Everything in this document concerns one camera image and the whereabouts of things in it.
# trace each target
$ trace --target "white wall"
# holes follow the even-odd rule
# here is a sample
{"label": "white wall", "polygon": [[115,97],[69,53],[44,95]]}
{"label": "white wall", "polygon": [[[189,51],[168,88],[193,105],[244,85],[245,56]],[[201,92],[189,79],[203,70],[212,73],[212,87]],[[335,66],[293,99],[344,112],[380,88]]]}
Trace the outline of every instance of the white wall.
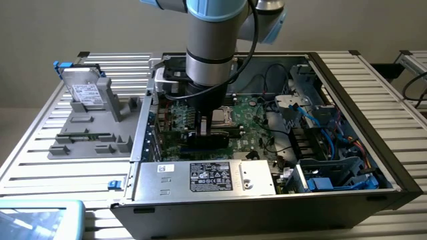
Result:
{"label": "white wall", "polygon": [[[390,62],[427,50],[426,0],[288,0],[279,39],[259,50],[359,50]],[[139,0],[0,1],[0,107],[40,107],[59,78],[52,62],[80,51],[184,51],[187,16]],[[237,45],[247,50],[249,44]]]}

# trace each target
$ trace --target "capacitor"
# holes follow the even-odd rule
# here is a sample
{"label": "capacitor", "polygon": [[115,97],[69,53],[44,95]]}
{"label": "capacitor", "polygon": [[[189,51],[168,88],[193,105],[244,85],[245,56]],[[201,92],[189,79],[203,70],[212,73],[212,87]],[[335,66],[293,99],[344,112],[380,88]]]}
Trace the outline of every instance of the capacitor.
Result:
{"label": "capacitor", "polygon": [[251,107],[256,107],[257,103],[256,103],[256,101],[248,101],[248,105],[249,105]]}

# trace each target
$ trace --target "power supply label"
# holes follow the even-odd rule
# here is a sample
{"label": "power supply label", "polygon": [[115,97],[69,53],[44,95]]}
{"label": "power supply label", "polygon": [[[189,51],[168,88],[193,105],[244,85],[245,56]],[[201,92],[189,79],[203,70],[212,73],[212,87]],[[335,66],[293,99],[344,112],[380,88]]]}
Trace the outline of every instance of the power supply label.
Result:
{"label": "power supply label", "polygon": [[95,84],[72,85],[73,92],[79,97],[80,103],[85,106],[101,105],[103,99]]}
{"label": "power supply label", "polygon": [[197,162],[189,164],[189,190],[197,192],[232,191],[229,162]]}

